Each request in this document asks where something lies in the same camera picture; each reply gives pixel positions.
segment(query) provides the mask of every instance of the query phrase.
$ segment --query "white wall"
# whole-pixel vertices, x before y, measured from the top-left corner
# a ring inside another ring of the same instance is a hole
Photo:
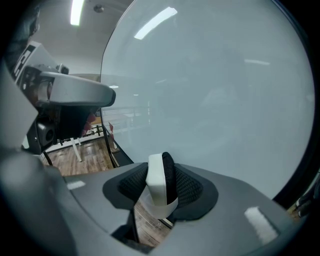
[[[96,3],[104,12],[96,13]],[[40,9],[40,30],[32,40],[42,43],[70,74],[100,74],[104,50],[119,18],[131,0],[85,1],[80,25],[70,24],[72,0],[49,0]]]

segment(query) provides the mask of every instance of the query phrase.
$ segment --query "red object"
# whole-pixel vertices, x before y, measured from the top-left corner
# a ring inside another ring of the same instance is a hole
[[[110,127],[110,136],[113,140],[115,140],[114,137],[114,126],[109,122],[109,127]]]

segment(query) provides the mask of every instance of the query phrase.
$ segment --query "ceiling light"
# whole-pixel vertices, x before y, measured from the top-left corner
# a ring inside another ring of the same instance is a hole
[[[245,63],[260,64],[260,65],[265,65],[265,66],[269,66],[270,65],[269,62],[265,62],[265,61],[261,61],[261,60],[255,60],[255,59],[245,59],[244,62]]]
[[[84,5],[85,0],[73,0],[72,9],[71,9],[71,19],[70,24],[79,26],[80,16],[82,11],[82,6]]]
[[[139,31],[136,33],[134,38],[143,39],[151,30],[158,26],[161,22],[164,22],[166,19],[169,19],[171,16],[177,14],[175,8],[167,7],[162,12],[158,13],[151,20],[148,21]]]

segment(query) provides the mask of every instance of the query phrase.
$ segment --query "white table leg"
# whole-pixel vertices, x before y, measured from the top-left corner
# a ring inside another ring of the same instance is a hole
[[[75,153],[76,157],[78,158],[78,161],[79,161],[79,162],[82,162],[81,157],[80,157],[80,155],[79,155],[79,152],[78,152],[78,150],[77,150],[77,146],[76,146],[76,144],[75,144],[74,138],[71,138],[71,143],[72,143],[72,147],[73,147],[73,149],[74,149],[74,153]]]

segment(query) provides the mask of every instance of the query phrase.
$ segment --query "wooden floor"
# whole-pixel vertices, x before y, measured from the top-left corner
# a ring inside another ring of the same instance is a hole
[[[105,140],[99,139],[82,145],[77,145],[82,162],[79,162],[73,147],[48,153],[53,166],[57,167],[63,176],[79,175],[113,169]],[[170,229],[158,219],[153,218],[138,201],[134,206],[134,217],[138,237],[141,244],[156,247],[170,232]]]
[[[76,146],[82,162],[79,162],[74,148],[68,147],[59,151],[48,153],[53,166],[57,167],[63,176],[95,173],[113,169],[105,140],[98,139],[93,142]]]

